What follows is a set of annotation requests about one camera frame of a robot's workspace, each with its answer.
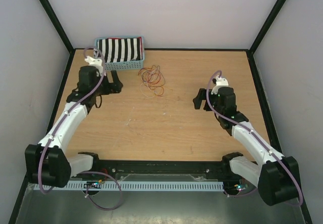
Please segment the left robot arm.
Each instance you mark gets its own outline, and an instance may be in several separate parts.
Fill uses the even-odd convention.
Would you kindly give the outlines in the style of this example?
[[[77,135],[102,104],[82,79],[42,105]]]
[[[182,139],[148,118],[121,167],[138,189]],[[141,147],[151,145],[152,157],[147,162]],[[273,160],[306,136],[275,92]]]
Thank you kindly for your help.
[[[89,177],[99,175],[101,165],[95,161],[97,154],[80,152],[72,158],[65,153],[80,123],[93,107],[99,108],[97,97],[120,93],[123,84],[117,71],[112,70],[112,82],[105,72],[96,66],[82,66],[77,87],[68,95],[64,110],[53,127],[36,145],[25,150],[27,178],[39,187],[64,187],[71,177],[85,173]]]

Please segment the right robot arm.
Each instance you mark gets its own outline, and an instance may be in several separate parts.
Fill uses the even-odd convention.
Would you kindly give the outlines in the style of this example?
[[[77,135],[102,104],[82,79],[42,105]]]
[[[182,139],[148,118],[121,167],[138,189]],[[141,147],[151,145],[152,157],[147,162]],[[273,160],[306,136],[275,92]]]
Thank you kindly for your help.
[[[253,128],[248,118],[237,110],[233,88],[221,87],[216,94],[201,88],[193,103],[200,109],[205,100],[205,111],[213,111],[220,126],[239,141],[256,162],[234,152],[223,156],[221,173],[226,178],[239,175],[258,189],[262,200],[269,206],[298,199],[303,204],[297,160],[286,157],[270,146]]]

